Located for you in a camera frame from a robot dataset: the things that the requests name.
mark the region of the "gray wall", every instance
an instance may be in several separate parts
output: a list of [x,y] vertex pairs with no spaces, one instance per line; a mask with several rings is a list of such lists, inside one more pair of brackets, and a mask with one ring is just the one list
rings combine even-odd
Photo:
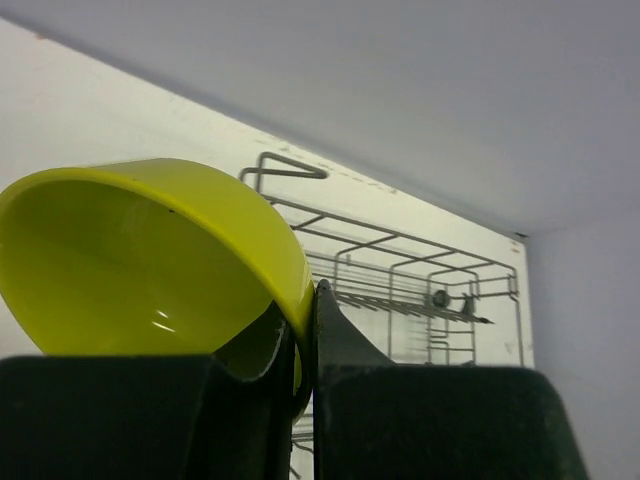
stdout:
[[594,479],[640,478],[640,212],[530,242],[536,365]]

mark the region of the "white surface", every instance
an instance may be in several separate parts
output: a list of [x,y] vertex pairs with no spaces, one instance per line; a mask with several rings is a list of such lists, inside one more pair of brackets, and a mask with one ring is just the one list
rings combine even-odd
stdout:
[[635,0],[1,0],[0,15],[500,229],[640,201]]
[[532,239],[536,365],[594,480],[640,478],[640,214]]
[[[0,189],[45,168],[158,156],[188,158],[237,175],[241,168],[254,165],[260,152],[279,152],[324,168],[330,176],[323,181],[269,178],[264,182],[267,193],[514,266],[522,292],[525,362],[533,366],[522,244],[3,21],[0,45],[11,47],[0,49],[4,66],[0,76]],[[317,238],[300,236],[300,240],[314,251],[336,251],[335,245]],[[352,256],[355,261],[382,266],[390,263],[388,258],[367,252]],[[411,271],[428,273],[423,266]],[[365,319],[353,308],[346,312],[374,343],[386,349],[386,313]],[[479,363],[516,364],[512,302],[485,299],[478,313],[497,324],[478,327]],[[394,358],[424,362],[424,353],[411,350],[424,345],[412,341],[409,330],[406,319],[394,318]],[[36,351],[1,304],[0,357]],[[302,458],[300,455],[304,456],[296,454],[296,458]],[[299,468],[308,471],[309,461],[299,460]]]

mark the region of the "ceiling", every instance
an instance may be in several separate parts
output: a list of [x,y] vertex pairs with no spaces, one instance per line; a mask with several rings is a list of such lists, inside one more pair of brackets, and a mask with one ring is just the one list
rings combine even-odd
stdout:
[[637,0],[0,0],[0,15],[498,230],[640,206]]

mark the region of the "yellow plastic container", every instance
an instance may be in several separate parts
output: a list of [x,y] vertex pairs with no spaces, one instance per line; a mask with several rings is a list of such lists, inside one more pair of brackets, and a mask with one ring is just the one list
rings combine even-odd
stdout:
[[54,355],[211,353],[275,301],[311,392],[311,273],[295,235],[214,168],[153,159],[35,173],[0,194],[0,292]]

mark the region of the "wire dish rack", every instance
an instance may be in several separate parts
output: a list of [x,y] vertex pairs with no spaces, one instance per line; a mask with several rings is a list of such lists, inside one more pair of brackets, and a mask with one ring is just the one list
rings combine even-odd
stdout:
[[[267,167],[267,162],[277,164],[277,168]],[[480,315],[478,302],[502,298],[513,305],[509,311],[516,324],[519,363],[524,365],[518,275],[514,267],[264,192],[268,177],[327,179],[328,172],[315,166],[264,152],[255,166],[242,169],[239,179],[248,182],[250,175],[254,176],[253,188],[280,211],[296,232],[314,279],[326,278],[332,283],[341,308],[349,310],[346,316],[363,332],[367,321],[375,317],[380,322],[384,318],[386,338],[377,345],[390,358],[407,361],[406,355],[402,358],[405,352],[394,351],[394,322],[402,321],[410,325],[405,332],[409,333],[410,348],[416,354],[409,361],[475,364],[478,325],[491,326],[495,322],[491,315]],[[312,441],[311,423],[312,414],[306,413],[294,429],[294,446],[303,447],[303,443]]]

